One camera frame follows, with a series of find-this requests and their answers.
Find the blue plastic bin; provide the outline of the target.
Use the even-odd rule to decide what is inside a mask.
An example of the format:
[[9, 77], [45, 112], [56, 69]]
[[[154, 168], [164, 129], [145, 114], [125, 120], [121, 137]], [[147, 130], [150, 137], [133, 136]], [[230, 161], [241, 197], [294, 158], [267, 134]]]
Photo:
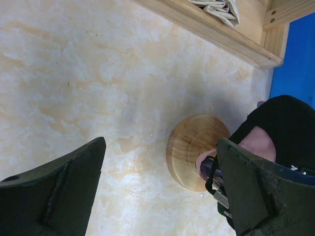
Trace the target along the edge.
[[315, 107], [315, 14], [290, 23], [283, 65], [274, 69], [270, 98], [291, 95]]

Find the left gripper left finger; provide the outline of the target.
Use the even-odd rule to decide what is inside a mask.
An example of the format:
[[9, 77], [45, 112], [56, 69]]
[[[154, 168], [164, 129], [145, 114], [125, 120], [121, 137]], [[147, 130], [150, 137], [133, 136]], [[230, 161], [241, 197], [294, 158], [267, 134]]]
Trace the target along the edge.
[[106, 150], [103, 137], [0, 182], [2, 236], [83, 236]]

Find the wooden hat stand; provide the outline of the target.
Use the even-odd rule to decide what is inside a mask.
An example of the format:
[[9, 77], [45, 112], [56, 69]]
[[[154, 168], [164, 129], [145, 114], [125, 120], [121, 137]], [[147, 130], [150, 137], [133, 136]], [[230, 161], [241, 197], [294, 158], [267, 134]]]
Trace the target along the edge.
[[172, 131], [166, 148], [166, 162], [173, 179], [184, 188], [204, 192], [205, 181], [195, 163], [198, 157], [216, 148], [218, 139], [228, 138], [225, 124], [215, 116], [193, 115]]

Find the pink cap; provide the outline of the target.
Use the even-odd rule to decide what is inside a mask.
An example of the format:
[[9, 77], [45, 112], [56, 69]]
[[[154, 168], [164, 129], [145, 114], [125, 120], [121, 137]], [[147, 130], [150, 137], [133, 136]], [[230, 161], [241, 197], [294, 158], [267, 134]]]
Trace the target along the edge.
[[[271, 162], [276, 161], [276, 149], [270, 136], [258, 126], [253, 128], [253, 130], [240, 142], [239, 146], [266, 160]], [[201, 161], [203, 161], [206, 156], [215, 157], [216, 154], [217, 150], [213, 149], [199, 155], [195, 163], [199, 175]]]

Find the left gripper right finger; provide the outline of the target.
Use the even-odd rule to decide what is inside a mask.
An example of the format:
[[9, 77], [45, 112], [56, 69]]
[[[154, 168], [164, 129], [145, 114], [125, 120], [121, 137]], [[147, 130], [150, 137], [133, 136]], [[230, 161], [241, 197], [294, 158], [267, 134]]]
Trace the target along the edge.
[[313, 236], [315, 178], [256, 156], [226, 138], [217, 157], [238, 236]]

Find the black cap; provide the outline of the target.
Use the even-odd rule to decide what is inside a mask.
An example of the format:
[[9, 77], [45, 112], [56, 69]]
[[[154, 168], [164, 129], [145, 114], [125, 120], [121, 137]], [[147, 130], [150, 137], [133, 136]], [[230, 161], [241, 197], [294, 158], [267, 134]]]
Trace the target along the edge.
[[276, 149], [275, 163], [305, 175], [315, 175], [315, 111], [289, 95], [271, 98], [252, 111], [230, 136], [235, 144], [262, 128]]

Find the purple cap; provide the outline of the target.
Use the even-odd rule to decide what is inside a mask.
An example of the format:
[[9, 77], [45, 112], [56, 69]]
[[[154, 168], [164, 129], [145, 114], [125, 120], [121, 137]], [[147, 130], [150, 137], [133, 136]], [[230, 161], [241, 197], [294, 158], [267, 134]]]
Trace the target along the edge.
[[216, 157], [206, 156], [200, 164], [200, 176], [207, 181], [210, 179], [218, 180], [220, 183], [223, 183], [222, 172], [219, 168], [219, 164]]

